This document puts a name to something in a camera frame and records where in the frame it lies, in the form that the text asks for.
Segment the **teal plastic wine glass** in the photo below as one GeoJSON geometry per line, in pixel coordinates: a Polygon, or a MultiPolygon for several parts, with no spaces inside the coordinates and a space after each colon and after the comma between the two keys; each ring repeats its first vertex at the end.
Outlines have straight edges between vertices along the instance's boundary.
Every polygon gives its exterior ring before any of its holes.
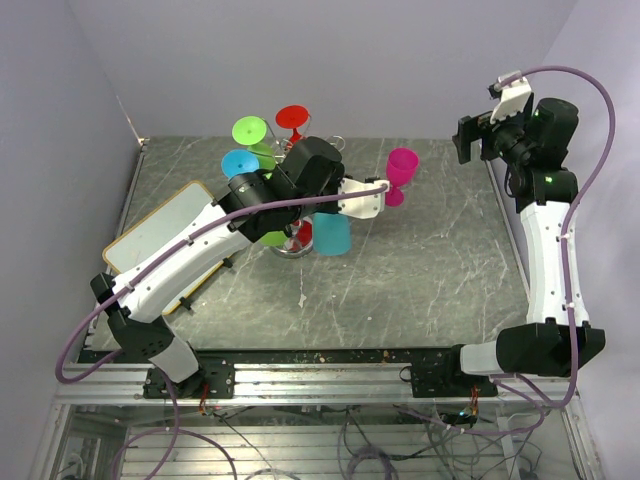
{"type": "Polygon", "coordinates": [[[318,212],[312,222],[313,249],[320,255],[339,256],[352,246],[349,219],[341,214],[318,212]]]}

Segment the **red plastic wine glass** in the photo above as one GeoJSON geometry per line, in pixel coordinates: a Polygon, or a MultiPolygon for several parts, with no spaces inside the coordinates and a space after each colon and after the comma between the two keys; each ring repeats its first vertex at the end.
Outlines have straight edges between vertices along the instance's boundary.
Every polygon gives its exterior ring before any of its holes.
{"type": "Polygon", "coordinates": [[[285,106],[275,116],[275,122],[280,128],[291,131],[291,135],[287,139],[287,143],[290,146],[293,146],[303,137],[301,128],[306,126],[310,119],[311,115],[308,109],[299,104],[285,106]]]}

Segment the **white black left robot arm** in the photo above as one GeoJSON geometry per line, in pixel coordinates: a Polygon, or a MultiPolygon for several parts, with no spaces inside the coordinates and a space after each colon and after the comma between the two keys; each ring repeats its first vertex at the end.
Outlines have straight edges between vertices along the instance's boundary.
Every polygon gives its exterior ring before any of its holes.
{"type": "Polygon", "coordinates": [[[182,397],[202,389],[205,373],[195,350],[164,319],[165,306],[229,256],[305,216],[335,213],[345,200],[342,155],[325,139],[300,139],[271,167],[248,150],[227,156],[237,170],[222,197],[140,264],[90,282],[120,349],[160,369],[182,397]]]}

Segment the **pink plastic wine glass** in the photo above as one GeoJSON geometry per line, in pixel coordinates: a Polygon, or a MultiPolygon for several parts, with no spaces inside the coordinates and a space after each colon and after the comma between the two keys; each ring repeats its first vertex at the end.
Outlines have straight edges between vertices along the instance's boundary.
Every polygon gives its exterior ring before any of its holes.
{"type": "Polygon", "coordinates": [[[391,188],[385,194],[385,204],[388,207],[398,207],[403,203],[404,193],[401,188],[413,179],[419,163],[419,156],[409,148],[399,147],[389,153],[386,178],[391,188]]]}

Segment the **light green wine glass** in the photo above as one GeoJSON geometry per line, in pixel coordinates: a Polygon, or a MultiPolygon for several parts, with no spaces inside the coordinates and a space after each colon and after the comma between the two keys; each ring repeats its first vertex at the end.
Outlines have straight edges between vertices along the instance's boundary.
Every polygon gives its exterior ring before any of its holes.
{"type": "Polygon", "coordinates": [[[267,132],[267,122],[253,115],[238,119],[232,127],[234,141],[258,158],[261,169],[273,170],[276,166],[275,153],[266,143],[267,132]]]}

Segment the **green plastic wine glass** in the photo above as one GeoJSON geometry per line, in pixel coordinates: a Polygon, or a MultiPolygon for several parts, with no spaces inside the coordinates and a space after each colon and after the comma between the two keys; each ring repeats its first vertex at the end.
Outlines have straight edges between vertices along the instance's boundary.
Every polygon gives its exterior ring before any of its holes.
{"type": "Polygon", "coordinates": [[[281,247],[288,240],[284,231],[271,231],[263,235],[259,242],[268,247],[281,247]]]}

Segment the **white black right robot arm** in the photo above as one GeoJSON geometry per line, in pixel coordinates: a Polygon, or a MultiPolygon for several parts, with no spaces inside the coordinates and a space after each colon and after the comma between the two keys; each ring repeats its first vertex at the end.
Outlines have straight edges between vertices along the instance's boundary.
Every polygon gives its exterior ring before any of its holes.
{"type": "Polygon", "coordinates": [[[578,180],[562,163],[579,123],[579,110],[556,98],[528,100],[521,113],[492,122],[491,115],[459,119],[452,141],[458,160],[502,159],[526,238],[530,300],[526,322],[502,330],[492,342],[468,344],[459,361],[440,373],[450,394],[465,394],[476,375],[530,374],[569,377],[606,345],[603,330],[591,326],[580,295],[576,249],[566,218],[579,193],[578,180]]]}

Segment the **blue plastic wine glass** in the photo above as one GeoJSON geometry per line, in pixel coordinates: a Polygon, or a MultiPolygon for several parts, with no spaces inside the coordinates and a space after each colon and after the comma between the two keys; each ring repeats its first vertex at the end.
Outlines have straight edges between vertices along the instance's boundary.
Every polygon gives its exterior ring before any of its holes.
{"type": "Polygon", "coordinates": [[[231,150],[221,160],[222,172],[228,179],[236,175],[254,172],[259,168],[258,157],[244,149],[231,150]]]}

